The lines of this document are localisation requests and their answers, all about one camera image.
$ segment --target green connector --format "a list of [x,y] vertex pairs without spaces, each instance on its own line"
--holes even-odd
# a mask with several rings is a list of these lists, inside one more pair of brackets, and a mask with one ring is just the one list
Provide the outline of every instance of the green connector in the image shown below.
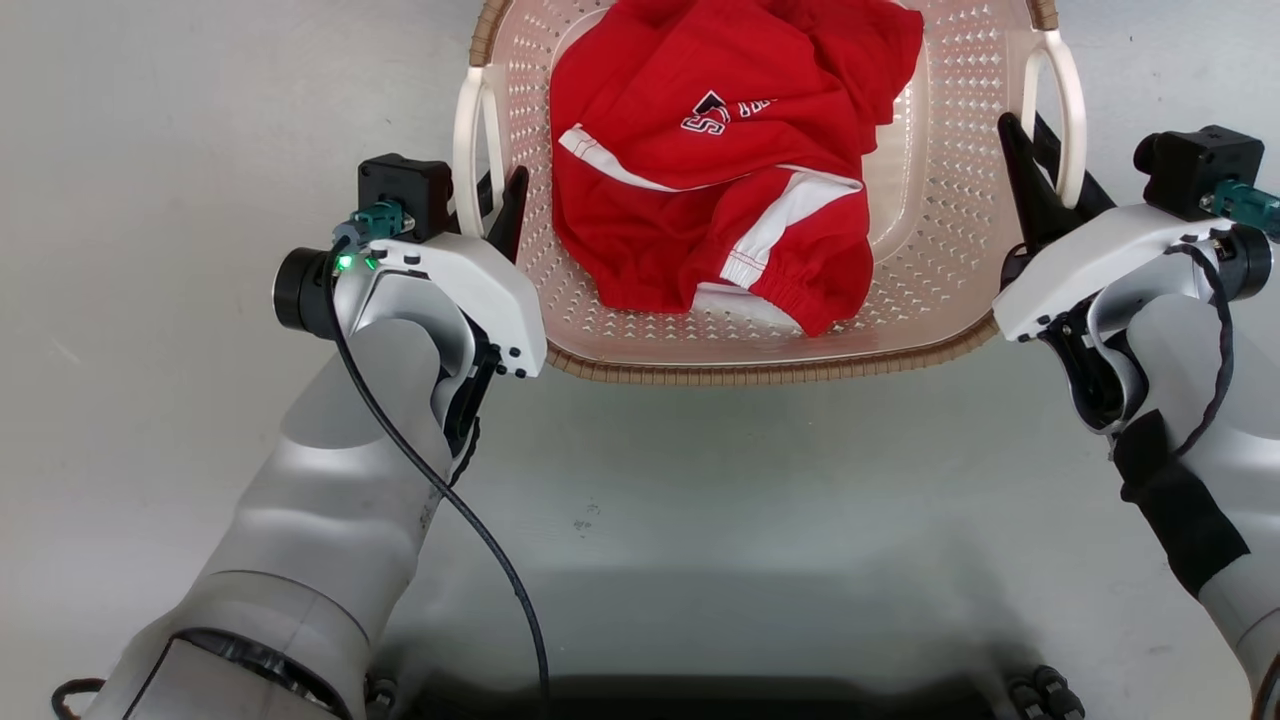
[[365,208],[364,210],[356,210],[351,214],[351,219],[369,228],[369,238],[365,242],[371,240],[390,240],[407,229],[412,229],[404,227],[404,209],[401,208],[399,202],[392,200],[376,202],[374,206]]
[[1280,240],[1280,197],[1236,181],[1222,181],[1213,190],[1212,208],[1220,218],[1258,228]]

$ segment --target white stripe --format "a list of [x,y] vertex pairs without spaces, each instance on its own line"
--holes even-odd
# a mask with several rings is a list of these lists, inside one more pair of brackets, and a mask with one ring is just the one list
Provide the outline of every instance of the white stripe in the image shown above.
[[791,182],[782,195],[730,250],[721,278],[750,290],[764,274],[764,269],[769,265],[769,254],[786,234],[787,228],[863,188],[856,181],[849,184],[829,178],[831,176],[809,172],[791,176]]
[[[582,161],[586,163],[588,165],[591,165],[596,170],[604,173],[605,176],[621,183],[626,183],[632,187],[643,187],[645,190],[657,190],[659,192],[689,192],[690,190],[703,190],[704,187],[712,187],[726,182],[733,182],[746,177],[746,176],[739,176],[736,178],[727,178],[718,183],[699,184],[694,187],[681,187],[681,188],[667,187],[664,184],[653,182],[652,179],[643,178],[632,173],[631,170],[623,168],[622,163],[618,160],[618,156],[611,152],[603,145],[600,145],[600,141],[595,140],[594,137],[590,136],[590,133],[582,129],[581,124],[576,124],[571,129],[564,131],[564,135],[562,135],[559,138],[559,143],[577,158],[581,158]],[[778,167],[786,170],[795,170],[797,173],[815,176],[833,183],[851,187],[854,188],[854,192],[863,190],[863,183],[855,178],[846,178],[831,173],[823,173],[809,168],[803,168],[800,165],[778,165]]]
[[609,176],[611,178],[630,184],[635,187],[643,187],[645,190],[658,190],[662,192],[681,192],[673,187],[667,187],[664,184],[658,184],[650,179],[645,179],[631,170],[622,167],[618,161],[617,155],[605,150],[594,137],[582,129],[582,126],[573,126],[572,129],[564,131],[561,136],[559,143],[581,158],[588,165],[591,165],[596,170]]

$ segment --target basket handle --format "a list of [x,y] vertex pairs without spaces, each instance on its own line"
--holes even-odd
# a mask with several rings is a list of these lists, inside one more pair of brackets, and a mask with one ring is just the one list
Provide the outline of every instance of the basket handle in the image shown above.
[[476,142],[484,119],[489,146],[489,176],[493,183],[493,211],[502,211],[502,195],[507,188],[507,161],[502,156],[502,126],[498,102],[489,83],[488,68],[467,68],[467,79],[458,94],[458,110],[453,118],[453,204],[458,229],[468,237],[484,237],[484,217],[476,182]]
[[1027,60],[1027,87],[1023,91],[1023,131],[1027,137],[1036,133],[1036,100],[1039,90],[1039,72],[1048,63],[1057,81],[1057,95],[1062,108],[1062,156],[1057,167],[1057,195],[1062,205],[1075,208],[1084,187],[1084,161],[1088,152],[1088,128],[1084,117],[1084,88],[1080,87],[1080,73],[1075,69],[1071,49],[1062,41],[1057,28],[1057,13],[1053,3],[1032,0],[1029,3],[1037,26],[1052,27],[1038,33],[1039,40]]

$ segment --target black velcro strap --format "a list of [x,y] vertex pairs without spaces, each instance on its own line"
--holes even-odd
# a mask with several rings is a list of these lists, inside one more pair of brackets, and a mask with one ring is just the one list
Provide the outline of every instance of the black velcro strap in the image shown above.
[[1158,411],[1125,428],[1116,441],[1115,464],[1124,478],[1120,498],[1142,510],[1169,555],[1174,577],[1192,597],[1198,597],[1220,570],[1249,553],[1204,483],[1174,457]]

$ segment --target black cable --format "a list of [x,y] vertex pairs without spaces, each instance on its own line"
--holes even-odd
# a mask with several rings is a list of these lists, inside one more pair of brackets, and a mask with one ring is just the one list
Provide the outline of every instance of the black cable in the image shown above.
[[1204,416],[1201,419],[1199,425],[1192,430],[1192,434],[1187,436],[1187,439],[1174,451],[1174,457],[1183,457],[1199,442],[1199,438],[1204,436],[1208,427],[1213,424],[1217,418],[1217,413],[1222,409],[1222,402],[1226,401],[1226,391],[1231,387],[1231,378],[1235,375],[1235,328],[1231,323],[1231,309],[1230,301],[1226,297],[1226,288],[1222,286],[1222,278],[1217,274],[1217,268],[1213,263],[1210,263],[1208,258],[1203,252],[1196,249],[1190,243],[1180,243],[1170,247],[1165,251],[1165,255],[1189,255],[1192,263],[1204,273],[1204,281],[1208,282],[1210,290],[1213,295],[1208,299],[1210,305],[1217,310],[1217,319],[1222,324],[1222,329],[1217,336],[1217,348],[1219,354],[1222,356],[1222,363],[1217,368],[1217,377],[1213,379],[1213,398],[1210,400],[1208,405],[1204,407]]
[[462,519],[471,525],[471,529],[480,536],[484,541],[485,547],[493,553],[494,559],[498,560],[498,565],[502,565],[502,571],[506,573],[507,579],[511,580],[511,589],[516,592],[516,598],[520,601],[520,607],[525,611],[525,619],[529,620],[529,632],[534,635],[534,653],[538,657],[538,693],[541,698],[541,714],[543,717],[550,716],[550,703],[552,703],[552,682],[550,670],[547,664],[547,644],[543,642],[543,629],[538,624],[538,614],[534,612],[534,603],[529,600],[529,593],[525,591],[525,583],[520,580],[520,575],[516,573],[516,568],[511,564],[511,559],[503,552],[502,546],[494,539],[493,533],[489,528],[480,521],[480,518],[462,501],[461,497],[453,488],[445,483],[439,473],[431,469],[430,465],[422,460],[422,456],[413,450],[404,436],[401,434],[396,423],[387,416],[387,411],[379,405],[378,398],[374,397],[372,391],[369,389],[369,383],[365,382],[365,377],[360,373],[360,368],[356,366],[356,359],[351,354],[351,346],[347,345],[347,338],[342,332],[342,323],[338,322],[338,309],[333,300],[333,275],[334,268],[337,266],[338,254],[343,251],[346,243],[335,246],[329,252],[328,268],[324,273],[324,296],[325,305],[329,310],[329,322],[333,324],[334,343],[338,346],[338,355],[342,357],[342,364],[347,368],[347,374],[351,375],[351,382],[355,383],[356,391],[360,392],[360,397],[365,401],[369,411],[372,413],[374,419],[378,424],[383,427],[383,432],[392,438],[396,447],[408,457],[408,461],[413,464],[415,468],[431,483],[431,486],[442,495],[445,500],[457,509]]
[[81,680],[68,680],[54,691],[54,696],[49,701],[54,706],[54,716],[58,720],[79,720],[79,715],[72,712],[70,707],[67,707],[67,698],[73,694],[96,693],[102,689],[106,684],[97,678],[83,678]]
[[480,445],[480,418],[471,421],[471,445],[467,446],[467,454],[462,456],[462,462],[458,462],[458,469],[453,471],[453,477],[449,478],[449,487],[458,487],[458,478],[462,473],[471,466],[471,459],[475,457],[476,447]]

